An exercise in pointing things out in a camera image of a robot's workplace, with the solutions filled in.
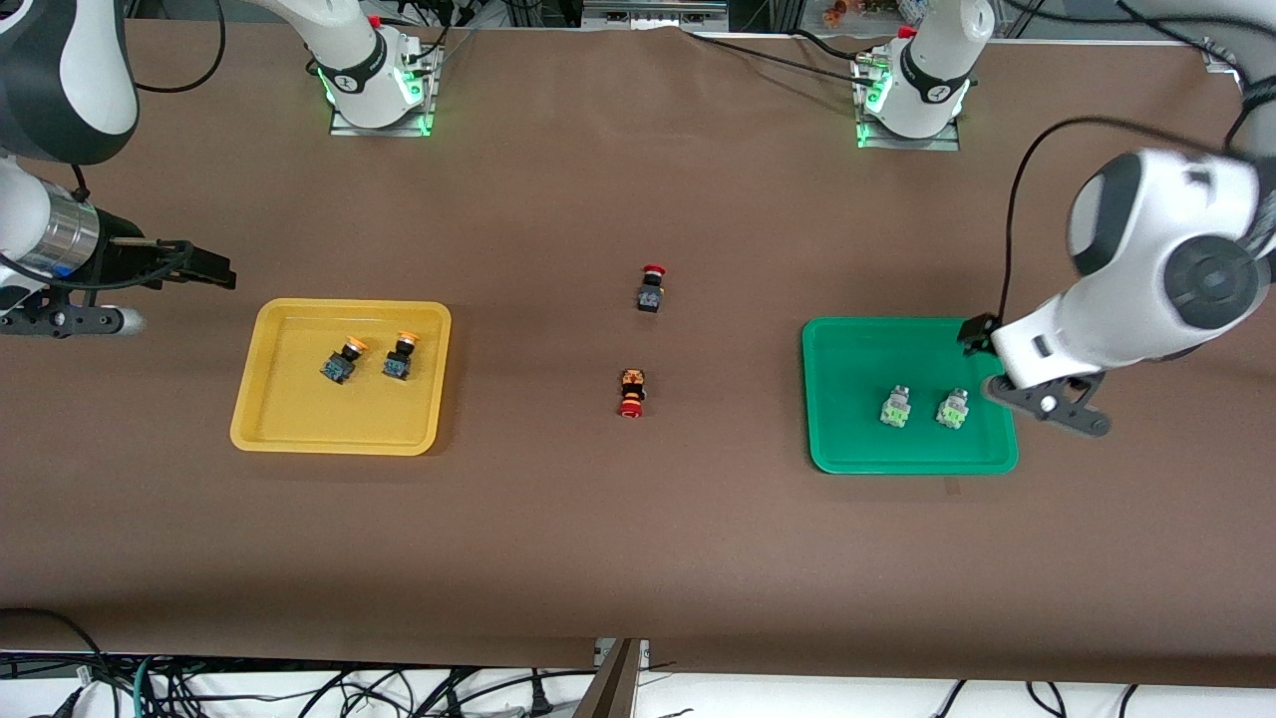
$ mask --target teal cable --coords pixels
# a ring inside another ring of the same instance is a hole
[[[133,718],[142,718],[142,680],[147,677],[147,666],[151,664],[151,657],[142,659],[142,664],[138,666],[138,673],[133,676]]]

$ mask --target gray and green toy figure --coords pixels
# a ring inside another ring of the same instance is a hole
[[[963,389],[952,390],[948,399],[935,412],[935,421],[949,430],[960,430],[966,423],[966,414],[970,414],[970,408],[966,407],[966,397],[967,394]]]
[[[912,408],[909,407],[909,388],[896,385],[891,397],[882,404],[882,423],[888,427],[903,429]]]

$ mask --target brown table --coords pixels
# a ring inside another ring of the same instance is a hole
[[[129,26],[152,83],[213,40]],[[676,31],[480,33],[422,140],[328,138],[305,60],[287,27],[231,27],[212,82],[144,96],[88,168],[100,205],[230,255],[240,287],[119,295],[151,321],[131,339],[0,342],[4,604],[111,650],[574,666],[641,635],[680,670],[1276,685],[1271,307],[1114,374],[1105,440],[1020,421],[1003,478],[836,478],[806,453],[803,324],[993,307],[1031,138],[1086,112],[1221,136],[1236,89],[1198,54],[989,47],[960,153],[856,149],[837,80]],[[1073,281],[1069,200],[1138,143],[1042,149],[1012,314]],[[656,318],[632,306],[648,261]],[[231,446],[277,296],[452,307],[429,457]],[[638,422],[614,416],[627,366]]]

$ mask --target yellow tray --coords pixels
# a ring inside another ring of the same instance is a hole
[[[382,374],[398,332],[417,334],[407,381]],[[452,312],[435,301],[276,298],[253,328],[231,441],[244,451],[415,457],[439,427]],[[319,374],[347,335],[367,344],[343,385]]]

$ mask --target white floor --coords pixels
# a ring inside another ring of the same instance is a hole
[[[371,682],[382,672],[357,675]],[[491,670],[478,673],[457,691],[466,695],[503,681],[527,676],[526,670]],[[313,691],[333,673],[239,673],[199,677],[191,681],[197,694],[290,695]],[[420,700],[445,676],[444,671],[407,673]],[[545,681],[549,700],[570,704],[588,686],[590,676]],[[708,673],[647,673],[638,689],[635,718],[666,718],[692,709],[689,718],[930,718],[943,704],[953,681],[897,678],[815,678],[778,676],[723,676]],[[0,681],[0,718],[32,718],[51,714],[79,681],[74,678],[29,678]],[[407,700],[403,685],[385,686],[388,698]],[[1050,701],[1045,685],[1039,694]],[[1059,684],[1069,718],[1115,718],[1124,686]],[[251,700],[204,704],[213,718],[296,718],[306,698],[260,703]],[[341,694],[330,691],[309,718],[336,718]],[[131,715],[131,701],[121,696],[122,715]],[[509,714],[531,705],[531,687],[523,684],[466,704],[466,715]],[[96,685],[80,699],[75,718],[111,718],[110,692]],[[394,710],[373,704],[355,713],[357,718],[393,718]],[[1129,703],[1128,718],[1272,718],[1276,690],[1141,686]],[[1021,682],[971,681],[958,695],[948,718],[1049,718],[1027,696]]]

